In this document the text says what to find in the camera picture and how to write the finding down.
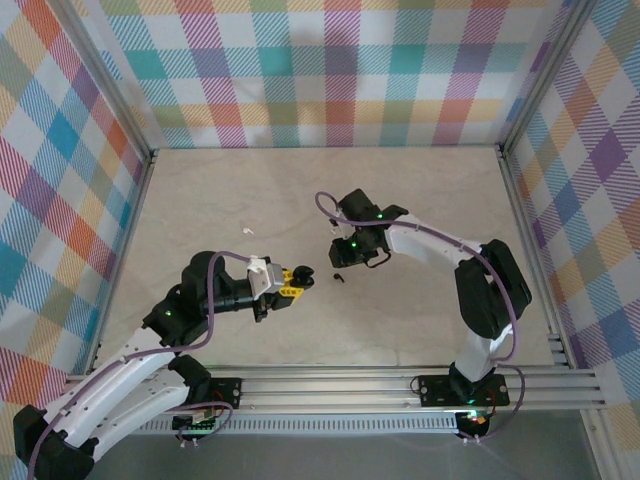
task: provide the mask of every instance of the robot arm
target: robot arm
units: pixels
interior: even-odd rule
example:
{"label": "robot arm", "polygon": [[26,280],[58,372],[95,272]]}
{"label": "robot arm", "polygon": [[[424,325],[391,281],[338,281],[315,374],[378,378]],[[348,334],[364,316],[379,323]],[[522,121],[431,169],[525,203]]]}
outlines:
{"label": "robot arm", "polygon": [[[454,269],[460,313],[470,331],[464,349],[451,365],[449,377],[460,402],[468,403],[491,378],[495,369],[494,354],[512,333],[504,299],[495,282],[487,280],[489,272],[468,249],[456,248],[443,238],[425,235],[418,227],[406,225],[421,225],[443,234],[442,237],[451,237],[449,234],[421,222],[396,205],[381,210],[360,189],[338,202],[335,215],[354,222],[392,222],[354,228],[331,220],[341,237],[332,242],[329,250],[335,268],[361,263],[375,268],[393,253],[401,253],[422,263],[435,262]],[[509,247],[500,240],[487,244],[455,240],[489,262],[506,287],[516,318],[520,318],[531,303],[531,292]],[[387,255],[387,259],[370,265],[371,260],[379,256],[379,250]]]}
{"label": "robot arm", "polygon": [[[153,307],[142,327],[72,391],[44,410],[27,405],[16,414],[16,454],[26,465],[45,429],[53,427],[38,453],[38,479],[84,479],[109,448],[156,415],[183,404],[216,400],[219,383],[214,384],[209,372],[192,357],[176,353],[176,347],[191,345],[208,331],[207,271],[213,255],[195,255],[182,272],[182,282]],[[224,258],[219,257],[213,268],[214,313],[251,309],[260,322],[269,310],[292,305],[313,286],[313,273],[309,267],[290,271],[268,257],[251,257],[246,278],[233,279],[225,270]],[[148,350],[156,353],[130,358]],[[165,365],[167,370],[141,385]],[[85,391],[77,397],[80,389]],[[224,400],[237,407],[239,393]]]}

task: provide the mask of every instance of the purple cable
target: purple cable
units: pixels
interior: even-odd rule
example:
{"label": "purple cable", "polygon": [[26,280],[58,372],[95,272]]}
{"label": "purple cable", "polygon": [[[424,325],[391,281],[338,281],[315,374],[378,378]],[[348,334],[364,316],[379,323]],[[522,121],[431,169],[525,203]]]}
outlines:
{"label": "purple cable", "polygon": [[[209,261],[209,267],[207,269],[207,304],[209,308],[209,323],[207,325],[207,335],[205,336],[204,340],[194,345],[183,345],[180,347],[171,347],[171,348],[153,348],[151,350],[135,352],[124,357],[124,362],[120,360],[116,360],[115,362],[107,365],[100,372],[96,373],[96,375],[93,378],[91,378],[85,385],[83,385],[75,393],[75,395],[71,397],[71,399],[62,407],[62,410],[67,410],[67,411],[70,410],[73,407],[73,405],[78,401],[78,399],[81,398],[82,395],[84,395],[87,390],[89,390],[96,383],[98,383],[102,379],[102,377],[104,377],[107,373],[109,373],[114,368],[120,365],[123,365],[129,362],[130,360],[133,360],[134,358],[146,357],[147,355],[153,355],[156,353],[186,352],[188,350],[196,350],[198,348],[204,347],[207,343],[209,343],[209,341],[211,340],[211,337],[213,337],[213,327],[214,327],[213,272],[214,272],[216,261],[218,260],[219,257],[222,257],[222,256],[235,258],[236,260],[240,260],[243,262],[249,262],[250,260],[249,257],[244,257],[242,255],[238,255],[237,253],[227,252],[227,251],[216,252],[211,257],[211,260]],[[44,429],[44,431],[38,438],[38,441],[33,447],[33,452],[31,452],[31,458],[29,459],[27,480],[33,480],[35,478],[36,461],[38,459],[38,454],[40,453],[40,448],[42,447],[44,440],[47,438],[47,435],[49,435],[49,433],[53,431],[55,426],[58,424],[58,422],[60,422],[60,420],[62,420],[62,418],[63,418],[62,413],[60,412],[57,413],[56,416],[53,417],[53,419],[51,419],[51,422],[49,423],[49,425],[47,425],[47,427]]]}
{"label": "purple cable", "polygon": [[[182,411],[182,410],[191,410],[193,408],[205,408],[205,407],[224,407],[227,410],[229,410],[229,415],[224,420],[224,422],[222,422],[222,425],[220,425],[214,431],[212,431],[211,433],[208,433],[207,435],[202,437],[200,440],[198,440],[198,443],[204,443],[204,442],[209,441],[216,433],[218,433],[220,430],[222,430],[224,427],[226,427],[229,424],[229,422],[231,421],[231,417],[233,417],[233,406],[230,403],[217,402],[217,401],[216,402],[194,403],[192,405],[182,405],[182,406],[170,408],[168,411],[169,412],[176,412],[176,411]],[[182,427],[180,430],[178,430],[178,440],[180,440],[181,442],[185,441],[182,438],[182,432],[184,431],[185,428],[186,427]]]}
{"label": "purple cable", "polygon": [[315,196],[316,206],[320,209],[320,211],[324,213],[327,217],[329,217],[331,220],[334,220],[338,223],[344,223],[346,225],[351,225],[354,227],[398,225],[399,227],[418,229],[421,232],[424,232],[428,235],[431,235],[432,237],[436,237],[440,240],[443,240],[444,242],[447,242],[449,245],[452,245],[455,248],[464,250],[470,255],[473,255],[482,264],[482,266],[488,270],[488,272],[493,277],[493,280],[496,282],[496,285],[498,286],[498,289],[500,290],[500,294],[502,295],[504,303],[507,307],[507,312],[509,313],[509,321],[511,323],[511,329],[513,332],[513,344],[511,346],[511,352],[509,352],[509,354],[506,357],[494,358],[493,360],[496,362],[508,362],[516,355],[516,352],[519,346],[518,335],[516,334],[517,332],[516,312],[513,309],[513,304],[511,303],[511,299],[509,298],[509,293],[507,292],[507,289],[504,286],[504,283],[502,283],[502,279],[500,278],[498,273],[494,270],[494,268],[491,266],[491,264],[487,261],[486,258],[484,258],[482,255],[480,255],[478,252],[476,252],[474,249],[472,249],[468,245],[465,245],[464,243],[460,242],[459,240],[456,240],[455,238],[450,237],[445,233],[438,232],[437,230],[433,230],[429,227],[425,227],[424,225],[419,225],[417,223],[403,222],[399,220],[373,220],[369,222],[356,222],[353,220],[347,220],[346,218],[338,217],[322,206],[322,204],[320,203],[320,197],[326,197],[330,199],[333,202],[333,204],[336,206],[336,209],[339,208],[338,201],[335,199],[335,197],[333,197],[333,195],[327,192],[318,192],[316,193],[316,196]]}

